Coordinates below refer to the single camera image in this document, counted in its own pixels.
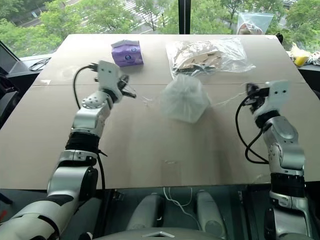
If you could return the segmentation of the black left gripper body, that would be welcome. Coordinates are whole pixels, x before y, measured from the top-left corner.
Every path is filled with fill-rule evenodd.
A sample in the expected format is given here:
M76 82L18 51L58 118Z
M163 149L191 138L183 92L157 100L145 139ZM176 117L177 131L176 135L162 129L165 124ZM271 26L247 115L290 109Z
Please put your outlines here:
M119 77L118 82L117 82L117 87L118 87L120 93L122 94L122 96L124 96L123 89L125 88L125 86L126 86L126 76L122 75Z

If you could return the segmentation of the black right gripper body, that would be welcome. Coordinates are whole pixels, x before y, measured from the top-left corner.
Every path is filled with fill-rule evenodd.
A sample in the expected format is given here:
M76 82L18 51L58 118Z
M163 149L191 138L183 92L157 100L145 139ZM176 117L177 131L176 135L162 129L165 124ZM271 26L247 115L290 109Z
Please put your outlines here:
M263 105L265 98L269 96L269 89L269 87L260 88L259 91L250 94L250 96L256 97L256 110Z

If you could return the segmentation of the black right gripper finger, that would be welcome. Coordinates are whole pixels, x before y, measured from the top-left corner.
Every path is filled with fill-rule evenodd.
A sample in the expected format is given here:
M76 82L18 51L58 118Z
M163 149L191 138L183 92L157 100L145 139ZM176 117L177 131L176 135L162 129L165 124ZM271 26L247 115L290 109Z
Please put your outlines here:
M255 96L248 96L245 105L249 106L251 111L255 111L257 109L257 98Z
M260 90L260 87L255 83L249 82L246 84L245 89L247 94L253 94L258 92Z

